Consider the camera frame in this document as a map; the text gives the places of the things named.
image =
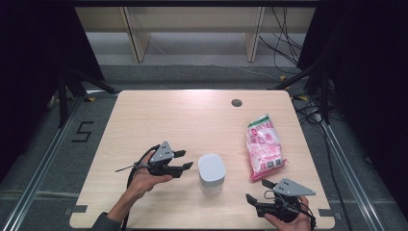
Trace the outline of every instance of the floor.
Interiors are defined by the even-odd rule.
[[[276,85],[281,78],[290,78],[299,71],[287,57],[276,55],[261,41],[255,62],[249,63],[240,34],[153,34],[142,63],[135,63],[126,34],[89,33],[88,36],[106,75],[106,82],[118,89],[267,89],[269,83]],[[278,42],[273,35],[261,37],[272,47]],[[291,35],[291,38],[301,45],[304,35]],[[281,41],[279,44],[279,50],[296,59],[287,44]],[[137,79],[136,71],[143,71],[150,79]],[[186,79],[187,75],[195,78],[202,73],[207,78]],[[166,82],[163,79],[167,75],[180,81],[176,84]],[[303,133],[336,219],[332,230],[408,230],[407,220],[375,169],[364,159],[364,150],[341,112],[332,112],[329,125],[319,126],[313,122],[313,119],[319,119],[319,115],[315,115],[316,107],[308,107],[311,102],[301,97],[306,81],[299,81],[287,91],[293,96],[293,106],[299,111]],[[85,87],[97,90],[86,83]],[[71,109],[75,109],[77,104],[78,107],[72,112],[71,125],[64,133],[58,129],[58,101],[54,101],[54,106],[44,114],[36,135],[26,147],[27,152],[18,159],[0,185],[2,226],[6,225],[12,213],[19,212],[15,209],[19,198],[29,190],[28,186],[33,185],[38,166],[45,165],[43,177],[34,182],[38,184],[37,189],[26,213],[19,214],[22,219],[19,219],[17,229],[72,230],[69,215],[87,176],[92,153],[115,105],[114,95],[96,93],[90,96],[89,101],[73,99],[69,102]],[[87,142],[73,142],[86,138],[77,134],[79,126],[91,131]],[[332,141],[329,152],[324,134]],[[57,145],[50,146],[50,143],[56,142]],[[50,157],[49,165],[42,162],[47,156]],[[367,205],[372,206],[373,212],[365,212]]]

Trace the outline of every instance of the wire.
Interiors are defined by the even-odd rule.
[[[167,52],[165,52],[153,39],[151,39],[151,42],[153,43],[153,45],[160,51],[160,52],[162,52],[162,54],[164,54],[165,55],[165,57],[166,57],[166,59],[170,62],[170,63],[172,63],[172,64],[177,64],[177,65],[191,65],[191,66],[200,66],[200,65],[197,65],[197,64],[186,64],[186,63],[183,63],[183,64],[180,64],[180,63],[176,63],[176,62],[174,62],[173,60],[171,60],[169,57],[168,57],[168,54],[167,54]],[[279,80],[279,79],[276,79],[275,77],[273,77],[273,76],[270,76],[270,75],[268,75],[268,74],[265,74],[265,73],[260,73],[260,72],[254,72],[254,71],[250,71],[250,70],[247,70],[247,69],[243,69],[242,67],[238,67],[238,66],[231,66],[231,65],[217,65],[217,64],[209,64],[209,66],[216,66],[216,67],[222,67],[222,68],[231,68],[231,69],[237,69],[237,70],[240,70],[240,71],[243,71],[243,72],[246,72],[246,73],[249,73],[249,74],[254,74],[254,75],[262,75],[262,76],[267,76],[268,78],[270,78],[270,79],[272,79],[273,81],[276,81],[276,82],[279,82],[279,83],[282,83],[282,81],[281,80]]]
[[[345,209],[345,205],[344,205],[344,202],[343,202],[342,194],[340,193],[340,189],[339,189],[339,186],[338,186],[336,177],[335,177],[335,175],[334,175],[333,163],[332,163],[332,160],[331,160],[329,137],[327,136],[327,133],[325,132],[323,126],[321,125],[322,122],[323,122],[323,120],[321,119],[321,116],[319,116],[319,114],[320,114],[319,106],[313,105],[313,104],[312,104],[312,101],[309,101],[309,102],[305,105],[305,107],[302,108],[302,109],[300,109],[300,110],[297,109],[297,108],[295,108],[295,111],[296,111],[297,113],[302,113],[302,114],[306,117],[306,119],[305,119],[305,117],[303,117],[302,119],[305,119],[305,120],[307,120],[308,122],[311,121],[311,122],[310,122],[311,124],[317,124],[317,125],[319,126],[319,128],[321,129],[322,133],[323,133],[324,144],[325,144],[326,153],[327,153],[327,160],[328,160],[329,168],[330,168],[330,175],[331,175],[331,178],[332,178],[332,180],[333,180],[334,187],[335,187],[335,189],[336,189],[336,192],[337,192],[337,194],[338,194],[340,203],[341,203],[342,208],[343,208],[343,211],[344,211],[344,216],[345,216],[345,220],[346,220],[346,222],[347,222],[348,230],[349,230],[349,231],[352,231],[351,223],[350,223],[350,220],[349,220],[349,217],[348,217],[347,210]],[[307,109],[312,109],[312,112],[311,112],[310,114],[308,114],[308,113],[306,112]]]
[[[279,45],[280,41],[283,41],[285,43],[288,44],[289,50],[291,52],[292,58],[291,60],[294,61],[294,64],[297,64],[297,60],[299,59],[299,56],[297,54],[297,52],[294,50],[295,48],[297,48],[298,50],[301,50],[301,46],[299,44],[297,44],[296,42],[294,42],[291,37],[288,34],[288,25],[287,25],[287,14],[288,14],[288,8],[283,8],[283,23],[281,23],[281,21],[279,20],[274,8],[272,7],[272,12],[273,15],[279,25],[280,28],[280,35],[279,37],[276,36],[274,33],[272,33],[275,37],[278,38],[278,41],[276,42],[276,46],[275,49],[273,49],[274,51],[277,50],[277,47]]]

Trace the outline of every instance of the hand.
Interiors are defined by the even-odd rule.
[[[147,161],[154,152],[155,151],[149,152],[149,154],[143,159],[142,163],[147,164]],[[138,199],[142,198],[145,193],[151,191],[155,185],[170,181],[171,179],[173,179],[171,175],[151,175],[146,167],[138,169],[133,176],[129,188],[117,201],[107,217],[122,222]]]
[[[303,211],[308,211],[308,208],[306,208],[306,206],[309,207],[309,200],[303,195],[301,195],[299,199],[300,199],[300,203],[302,203],[302,205],[300,205],[300,208]],[[280,231],[310,231],[311,230],[309,217],[307,217],[306,215],[302,213],[299,213],[297,215],[297,218],[290,223],[286,223],[271,214],[265,214],[265,219],[269,221],[271,224],[273,224],[273,226],[275,226]]]

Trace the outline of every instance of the black cable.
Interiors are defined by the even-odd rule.
[[[314,112],[312,112],[311,114],[308,114],[308,113],[306,112],[306,109],[310,109],[310,108],[313,108],[313,107],[315,107],[317,110],[314,111]],[[339,189],[339,186],[338,186],[338,184],[337,184],[336,177],[335,177],[335,175],[334,175],[333,164],[332,164],[332,161],[331,161],[331,152],[330,152],[329,138],[328,138],[327,133],[325,132],[323,126],[321,125],[322,122],[323,122],[323,120],[322,120],[322,119],[316,120],[314,117],[311,117],[311,115],[315,114],[316,112],[319,112],[319,106],[314,106],[314,105],[312,105],[312,101],[309,101],[309,102],[306,104],[306,106],[305,106],[304,108],[302,108],[302,109],[300,109],[300,110],[298,110],[298,109],[295,109],[295,110],[296,110],[298,113],[302,113],[303,115],[306,115],[307,121],[308,121],[308,122],[309,122],[309,121],[312,121],[311,124],[317,124],[317,125],[319,126],[319,128],[321,129],[322,133],[323,133],[324,144],[325,144],[326,153],[327,153],[327,160],[328,160],[329,168],[330,168],[330,175],[331,175],[331,178],[332,178],[332,180],[333,180],[333,184],[334,184],[334,187],[335,187],[335,189],[336,189],[336,192],[337,192],[337,194],[338,194],[338,197],[339,197],[339,200],[340,200],[342,209],[343,209],[343,211],[344,211],[344,216],[345,216],[345,220],[346,220],[346,222],[347,222],[348,230],[349,230],[349,231],[352,231],[351,223],[350,223],[350,220],[349,220],[349,217],[348,217],[347,210],[345,209],[345,205],[344,205],[344,202],[343,202],[342,194],[340,193],[340,189]]]
[[[285,54],[284,52],[276,49],[275,47],[271,46],[269,43],[267,43],[261,36],[259,36],[259,39],[267,46],[269,47],[269,49],[279,53],[279,55],[285,57],[286,59],[288,59],[292,64],[296,64],[296,60],[293,59],[292,57],[290,57],[289,55]]]
[[[280,20],[279,20],[279,18],[277,17],[277,15],[276,15],[276,12],[275,12],[275,10],[274,10],[274,8],[272,7],[271,8],[272,9],[272,12],[273,12],[273,15],[274,15],[274,17],[275,17],[275,19],[276,19],[276,21],[277,21],[277,23],[278,23],[278,25],[279,25],[279,28],[280,28],[280,30],[281,30],[281,34],[280,34],[280,36],[279,36],[279,40],[282,40],[282,35],[284,35],[285,36],[285,38],[286,38],[286,43],[288,44],[288,46],[289,46],[289,49],[290,49],[290,52],[291,52],[291,54],[292,54],[292,56],[294,57],[294,56],[296,56],[297,57],[297,59],[298,59],[298,56],[297,56],[297,53],[294,51],[294,49],[293,49],[293,45],[292,45],[292,43],[291,43],[291,41],[293,41],[290,37],[289,37],[289,34],[288,34],[288,26],[287,26],[287,24],[286,24],[286,18],[287,18],[287,12],[288,12],[288,8],[283,8],[283,23],[281,24],[281,22],[280,22]]]

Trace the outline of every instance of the plastic bag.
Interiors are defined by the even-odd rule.
[[[252,166],[252,180],[258,180],[285,165],[281,144],[268,114],[252,121],[246,130],[246,147]]]

